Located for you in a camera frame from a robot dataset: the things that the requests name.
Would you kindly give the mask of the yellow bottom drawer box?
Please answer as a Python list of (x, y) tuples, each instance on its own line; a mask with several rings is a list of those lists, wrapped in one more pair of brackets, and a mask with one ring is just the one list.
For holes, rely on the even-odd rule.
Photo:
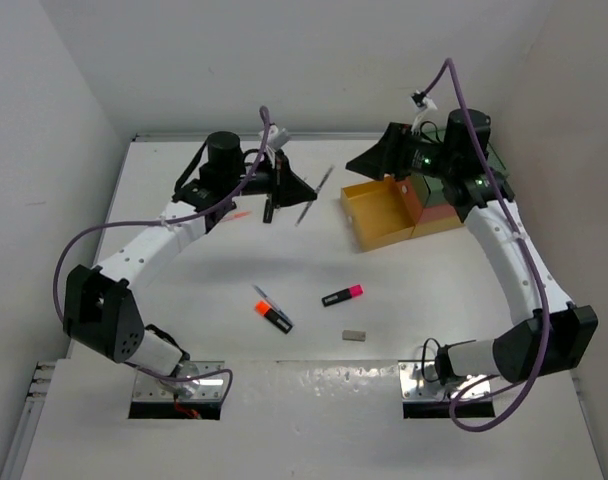
[(387, 177), (382, 181), (347, 186), (341, 190), (342, 208), (363, 252), (458, 229), (446, 229), (444, 224), (416, 226), (396, 186), (397, 182)]

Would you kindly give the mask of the blue clear pen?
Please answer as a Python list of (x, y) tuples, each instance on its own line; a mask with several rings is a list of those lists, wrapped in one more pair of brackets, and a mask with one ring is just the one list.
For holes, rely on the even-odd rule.
[(264, 292), (264, 290), (262, 290), (258, 285), (255, 284), (252, 284), (252, 287), (260, 295), (260, 297), (273, 308), (273, 310), (279, 313), (285, 320), (291, 322), (291, 319), (288, 317), (288, 315), (279, 307), (279, 305), (274, 300), (272, 300)]

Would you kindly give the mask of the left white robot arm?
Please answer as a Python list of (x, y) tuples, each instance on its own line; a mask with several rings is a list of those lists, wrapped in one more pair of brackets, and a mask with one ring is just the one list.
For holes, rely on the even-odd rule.
[(247, 162), (239, 136), (208, 135), (175, 183), (170, 202), (132, 241), (97, 265), (75, 267), (66, 279), (63, 330), (73, 340), (120, 364), (176, 383), (188, 353), (146, 325), (137, 296), (193, 242), (235, 207), (240, 195), (264, 195), (269, 209), (314, 201), (283, 151), (290, 136), (275, 125)]

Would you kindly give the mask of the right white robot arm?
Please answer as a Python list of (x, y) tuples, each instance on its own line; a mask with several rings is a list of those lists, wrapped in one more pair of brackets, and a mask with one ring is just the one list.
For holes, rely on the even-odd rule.
[(521, 225), (506, 176), (488, 163), (490, 117), (474, 109), (450, 112), (440, 142), (422, 139), (392, 122), (377, 143), (346, 168), (372, 180), (412, 173), (437, 178), (444, 197), (484, 251), (506, 297), (512, 327), (486, 341), (439, 347), (435, 370), (446, 384), (467, 375), (499, 376), (510, 383), (576, 368), (598, 318), (579, 306), (550, 275)]

